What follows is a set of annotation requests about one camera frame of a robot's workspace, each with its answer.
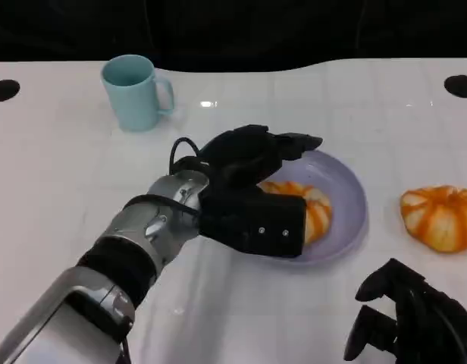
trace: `orange pumpkin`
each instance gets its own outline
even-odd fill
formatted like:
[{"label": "orange pumpkin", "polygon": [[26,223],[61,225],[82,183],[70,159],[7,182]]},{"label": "orange pumpkin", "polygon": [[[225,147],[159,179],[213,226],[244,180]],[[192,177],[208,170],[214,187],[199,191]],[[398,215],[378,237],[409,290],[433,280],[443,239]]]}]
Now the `orange pumpkin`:
[{"label": "orange pumpkin", "polygon": [[467,249],[467,189],[426,187],[405,192],[400,212],[406,229],[438,252]]},{"label": "orange pumpkin", "polygon": [[319,189],[290,181],[284,183],[262,182],[260,187],[267,193],[301,196],[306,200],[304,246],[310,245],[326,234],[331,223],[331,203]]}]

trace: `ceramic mug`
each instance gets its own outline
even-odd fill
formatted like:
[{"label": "ceramic mug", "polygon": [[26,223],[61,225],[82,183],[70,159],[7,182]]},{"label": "ceramic mug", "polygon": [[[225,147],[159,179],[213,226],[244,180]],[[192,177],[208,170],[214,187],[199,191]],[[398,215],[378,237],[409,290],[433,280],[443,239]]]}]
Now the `ceramic mug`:
[{"label": "ceramic mug", "polygon": [[[155,75],[155,66],[141,55],[120,55],[108,61],[101,72],[119,127],[125,131],[152,129],[161,115],[174,110],[173,87],[170,81]],[[169,108],[160,108],[156,85],[165,86]]]}]

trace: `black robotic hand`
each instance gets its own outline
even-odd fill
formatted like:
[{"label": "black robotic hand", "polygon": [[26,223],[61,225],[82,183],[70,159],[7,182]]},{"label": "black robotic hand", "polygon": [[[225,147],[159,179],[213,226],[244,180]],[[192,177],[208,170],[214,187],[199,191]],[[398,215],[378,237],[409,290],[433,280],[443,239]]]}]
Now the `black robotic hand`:
[{"label": "black robotic hand", "polygon": [[383,295],[395,302],[396,320],[364,305],[346,343],[345,360],[354,360],[369,344],[392,353],[397,364],[467,364],[467,311],[460,303],[395,259],[365,279],[356,299],[367,302]]},{"label": "black robotic hand", "polygon": [[322,138],[274,135],[261,125],[223,133],[196,156],[171,165],[171,174],[200,171],[209,185],[199,195],[199,233],[243,253],[295,257],[304,242],[306,202],[298,196],[263,193],[257,184],[279,170],[283,161],[318,148]]}]

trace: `silver robot arm segment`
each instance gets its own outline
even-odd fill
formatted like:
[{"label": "silver robot arm segment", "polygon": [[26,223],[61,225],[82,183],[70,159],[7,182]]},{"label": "silver robot arm segment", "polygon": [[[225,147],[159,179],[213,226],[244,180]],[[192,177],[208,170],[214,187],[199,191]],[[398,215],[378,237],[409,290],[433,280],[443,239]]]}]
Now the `silver robot arm segment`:
[{"label": "silver robot arm segment", "polygon": [[[207,185],[205,175],[181,171],[161,177],[146,195],[164,196],[198,211],[198,194]],[[0,346],[0,364],[117,362],[135,308],[164,266],[197,235],[196,219],[187,213],[151,202],[126,207],[79,264],[60,275],[8,334]],[[127,264],[129,253],[131,261],[143,262],[147,274],[121,271],[128,268],[120,264]]]}]

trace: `robotic arm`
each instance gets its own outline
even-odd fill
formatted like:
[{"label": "robotic arm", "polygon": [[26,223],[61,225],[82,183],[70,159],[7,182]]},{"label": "robotic arm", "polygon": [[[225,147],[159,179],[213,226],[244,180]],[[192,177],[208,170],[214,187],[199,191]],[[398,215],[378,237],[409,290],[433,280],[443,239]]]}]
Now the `robotic arm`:
[{"label": "robotic arm", "polygon": [[[196,155],[174,162],[181,142]],[[256,185],[322,142],[273,135],[249,125],[214,138],[202,150],[180,138],[170,174],[131,199],[92,249],[41,296],[0,346],[0,364],[130,364],[127,334],[136,308],[185,241],[210,237],[243,253],[301,254],[306,203],[263,193]],[[387,295],[393,320],[363,306],[346,345],[354,360],[369,344],[398,364],[467,363],[467,312],[395,260],[370,275],[356,299]]]},{"label": "robotic arm", "polygon": [[[196,156],[174,163],[181,141]],[[304,200],[269,195],[256,184],[321,141],[276,136],[256,125],[223,133],[202,150],[178,140],[170,174],[129,201],[92,249],[57,278],[2,342],[0,364],[129,362],[126,336],[135,309],[198,234],[245,253],[298,256]]]}]

